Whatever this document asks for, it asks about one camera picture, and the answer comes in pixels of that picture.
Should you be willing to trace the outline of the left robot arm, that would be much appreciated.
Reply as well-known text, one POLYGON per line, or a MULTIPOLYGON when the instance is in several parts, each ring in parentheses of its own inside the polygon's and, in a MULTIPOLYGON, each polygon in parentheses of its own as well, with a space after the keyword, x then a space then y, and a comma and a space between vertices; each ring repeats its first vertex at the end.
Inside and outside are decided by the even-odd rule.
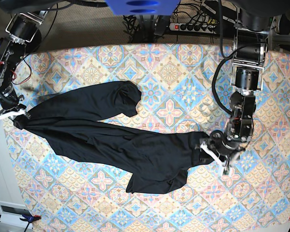
POLYGON ((265 57, 276 44, 290 45, 290 35, 274 32, 274 20, 290 10, 290 0, 233 0, 236 7, 232 53, 224 56, 212 80, 211 90, 218 106, 230 119, 224 131, 214 130, 209 138, 201 139, 198 149, 221 168, 222 175, 240 159, 254 131, 253 114, 256 110, 254 92, 262 90, 265 57), (216 81, 222 66, 232 62, 231 85, 236 91, 230 96, 229 108, 220 101, 216 81))

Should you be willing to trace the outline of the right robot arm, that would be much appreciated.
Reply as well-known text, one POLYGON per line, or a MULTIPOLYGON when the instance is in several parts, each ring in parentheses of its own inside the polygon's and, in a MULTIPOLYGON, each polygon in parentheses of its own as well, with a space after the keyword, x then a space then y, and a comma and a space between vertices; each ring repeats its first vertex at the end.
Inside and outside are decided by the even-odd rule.
POLYGON ((6 37, 0 39, 0 120, 29 117, 23 95, 17 95, 15 70, 25 55, 35 51, 42 41, 40 26, 57 0, 0 0, 0 9, 11 14, 6 37))

